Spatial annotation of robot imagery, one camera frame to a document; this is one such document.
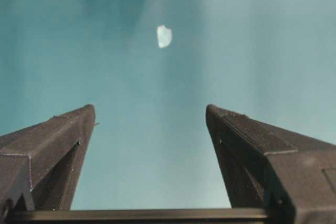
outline table surface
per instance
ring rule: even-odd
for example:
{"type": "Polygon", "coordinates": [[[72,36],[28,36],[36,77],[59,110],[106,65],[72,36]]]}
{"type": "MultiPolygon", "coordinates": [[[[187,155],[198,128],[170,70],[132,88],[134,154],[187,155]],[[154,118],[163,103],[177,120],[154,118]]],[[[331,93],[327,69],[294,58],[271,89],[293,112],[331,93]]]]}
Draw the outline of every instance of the table surface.
{"type": "Polygon", "coordinates": [[[335,0],[0,0],[0,135],[96,107],[73,209],[228,207],[206,105],[336,143],[335,81],[335,0]]]}

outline blue-green background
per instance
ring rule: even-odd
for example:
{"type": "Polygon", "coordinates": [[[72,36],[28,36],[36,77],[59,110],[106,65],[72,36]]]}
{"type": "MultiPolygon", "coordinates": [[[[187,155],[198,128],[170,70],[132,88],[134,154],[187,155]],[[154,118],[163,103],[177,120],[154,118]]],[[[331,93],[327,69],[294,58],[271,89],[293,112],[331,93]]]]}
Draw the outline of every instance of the blue-green background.
{"type": "Polygon", "coordinates": [[[73,209],[228,207],[206,105],[335,143],[335,81],[335,0],[0,0],[0,135],[96,107],[73,209]]]}

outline teal surface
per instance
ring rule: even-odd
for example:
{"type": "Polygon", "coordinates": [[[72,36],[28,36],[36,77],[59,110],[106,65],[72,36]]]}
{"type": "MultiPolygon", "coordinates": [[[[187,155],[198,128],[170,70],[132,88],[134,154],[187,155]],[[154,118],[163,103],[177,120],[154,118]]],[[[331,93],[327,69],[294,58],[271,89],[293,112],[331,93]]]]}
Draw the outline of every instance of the teal surface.
{"type": "Polygon", "coordinates": [[[228,207],[206,105],[336,143],[335,81],[335,0],[0,0],[0,135],[96,107],[73,209],[228,207]]]}

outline white object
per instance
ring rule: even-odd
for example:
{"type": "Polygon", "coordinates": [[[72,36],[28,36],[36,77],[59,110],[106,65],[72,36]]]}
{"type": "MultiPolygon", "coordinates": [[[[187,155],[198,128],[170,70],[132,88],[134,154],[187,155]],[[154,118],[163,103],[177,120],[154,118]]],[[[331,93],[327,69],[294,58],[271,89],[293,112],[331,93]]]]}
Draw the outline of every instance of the white object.
{"type": "Polygon", "coordinates": [[[160,48],[169,46],[173,39],[173,33],[171,29],[166,28],[164,25],[157,27],[157,42],[160,48]]]}

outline black metal bar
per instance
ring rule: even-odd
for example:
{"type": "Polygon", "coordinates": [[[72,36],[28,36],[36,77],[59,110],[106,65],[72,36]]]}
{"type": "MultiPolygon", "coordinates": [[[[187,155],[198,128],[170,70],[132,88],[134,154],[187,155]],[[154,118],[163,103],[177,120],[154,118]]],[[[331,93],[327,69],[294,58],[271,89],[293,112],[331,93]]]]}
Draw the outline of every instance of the black metal bar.
{"type": "Polygon", "coordinates": [[[90,211],[15,211],[7,223],[269,223],[272,212],[259,208],[232,209],[167,209],[167,210],[90,210],[90,211]]]}

